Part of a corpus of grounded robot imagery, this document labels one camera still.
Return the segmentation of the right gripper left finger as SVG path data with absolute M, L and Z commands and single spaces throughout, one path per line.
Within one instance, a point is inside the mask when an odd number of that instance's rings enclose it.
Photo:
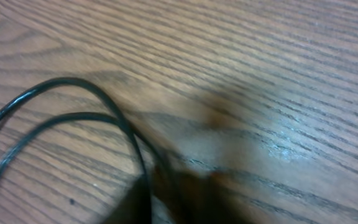
M 152 224 L 149 185 L 140 176 L 101 224 Z

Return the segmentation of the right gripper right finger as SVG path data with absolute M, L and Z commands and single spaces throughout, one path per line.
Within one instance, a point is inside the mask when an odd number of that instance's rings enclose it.
M 205 177 L 190 172 L 171 172 L 156 166 L 152 171 L 153 191 L 175 223 L 252 223 L 229 200 L 213 174 Z

